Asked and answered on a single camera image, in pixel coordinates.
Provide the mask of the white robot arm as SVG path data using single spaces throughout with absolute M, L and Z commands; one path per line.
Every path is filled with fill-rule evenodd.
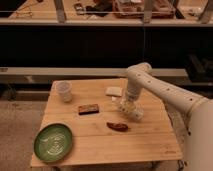
M 145 88 L 189 118 L 183 171 L 213 171 L 213 99 L 190 92 L 150 75 L 149 63 L 126 69 L 125 99 L 135 102 Z

